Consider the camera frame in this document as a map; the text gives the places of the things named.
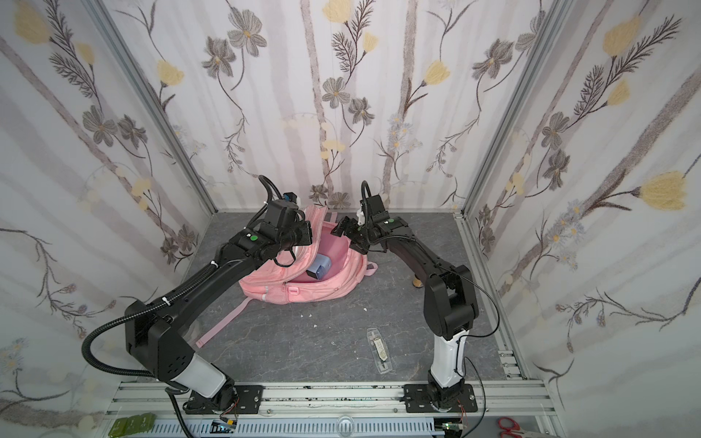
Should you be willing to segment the blue pencil sharpener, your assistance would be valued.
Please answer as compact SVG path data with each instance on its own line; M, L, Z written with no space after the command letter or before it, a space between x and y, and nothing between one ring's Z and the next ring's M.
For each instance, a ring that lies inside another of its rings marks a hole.
M325 277L332 267L332 260L323 254L317 254L311 264L306 269L306 274L316 280Z

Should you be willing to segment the pink school backpack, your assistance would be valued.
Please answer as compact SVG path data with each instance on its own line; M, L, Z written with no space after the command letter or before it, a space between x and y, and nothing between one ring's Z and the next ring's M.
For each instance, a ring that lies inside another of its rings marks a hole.
M295 258L283 254L279 266L268 261L239 280L246 298L196 341L198 348L211 341L253 300L288 305L340 299L350 294L365 277L375 274L378 265L366 255L351 250L350 239L332 235L336 213L331 214L327 207L310 205L305 215L311 224L312 244L294 248Z

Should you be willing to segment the clear plastic stapler box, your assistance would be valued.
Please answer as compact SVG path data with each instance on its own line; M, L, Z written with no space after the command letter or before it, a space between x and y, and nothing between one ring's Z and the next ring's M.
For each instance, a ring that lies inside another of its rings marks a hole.
M388 346L377 328L367 330L368 343L374 356L374 362L379 374L387 374L394 369Z

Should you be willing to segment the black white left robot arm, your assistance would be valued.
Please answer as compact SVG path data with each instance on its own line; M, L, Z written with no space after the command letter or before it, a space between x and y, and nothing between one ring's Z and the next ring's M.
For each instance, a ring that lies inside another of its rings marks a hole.
M190 326L239 280L254 273L280 253L312 242L310 222L295 193L281 193L265 175L259 182L267 200L246 226L224 242L215 256L180 286L150 303L135 301L122 317L95 328L81 345L83 359L108 374L155 378L171 393L189 394L185 412L232 412L239 400L232 378L203 359L185 340ZM126 350L139 370L109 365L97 358L92 344L100 335L124 327Z

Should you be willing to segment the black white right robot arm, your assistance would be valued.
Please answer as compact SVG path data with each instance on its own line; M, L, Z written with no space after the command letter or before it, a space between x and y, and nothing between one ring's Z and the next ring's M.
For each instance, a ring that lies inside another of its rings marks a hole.
M428 248L412 228L385 208L381 195L361 183L361 217L345 217L332 230L350 239L350 249L362 255L390 253L398 257L422 284L423 315L434 334L434 357L425 384L403 387L407 412L477 412L473 386L467 382L472 370L479 387L484 380L474 361L467 357L467 341L480 314L478 293L484 288L471 270L455 266Z

